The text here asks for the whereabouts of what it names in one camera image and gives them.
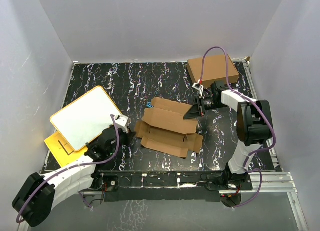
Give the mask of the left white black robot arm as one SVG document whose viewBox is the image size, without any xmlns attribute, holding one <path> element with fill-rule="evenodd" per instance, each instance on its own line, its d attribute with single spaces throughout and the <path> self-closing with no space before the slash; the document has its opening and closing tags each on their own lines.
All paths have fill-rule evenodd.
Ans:
<svg viewBox="0 0 320 231">
<path fill-rule="evenodd" d="M 112 161 L 122 146 L 131 144 L 135 135 L 134 131 L 111 126 L 89 144 L 87 152 L 76 161 L 46 174 L 29 175 L 12 201 L 18 213 L 16 222 L 37 227 L 69 197 L 89 188 L 99 190 L 104 179 L 96 174 L 97 167 Z"/>
</svg>

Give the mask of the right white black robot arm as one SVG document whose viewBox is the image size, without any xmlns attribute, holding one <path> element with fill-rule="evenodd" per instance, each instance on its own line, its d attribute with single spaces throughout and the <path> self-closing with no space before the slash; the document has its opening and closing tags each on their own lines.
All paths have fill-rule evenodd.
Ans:
<svg viewBox="0 0 320 231">
<path fill-rule="evenodd" d="M 204 96 L 204 86 L 199 80 L 192 85 L 197 91 L 184 120 L 202 118 L 209 110 L 229 107 L 237 113 L 236 134 L 238 143 L 232 158 L 221 174 L 212 174 L 205 180 L 216 187 L 230 190 L 239 188 L 249 175 L 249 164 L 255 151 L 273 137 L 270 104 L 266 100 L 249 98 L 237 90 L 229 89 L 222 81 L 211 84 L 211 96 Z"/>
</svg>

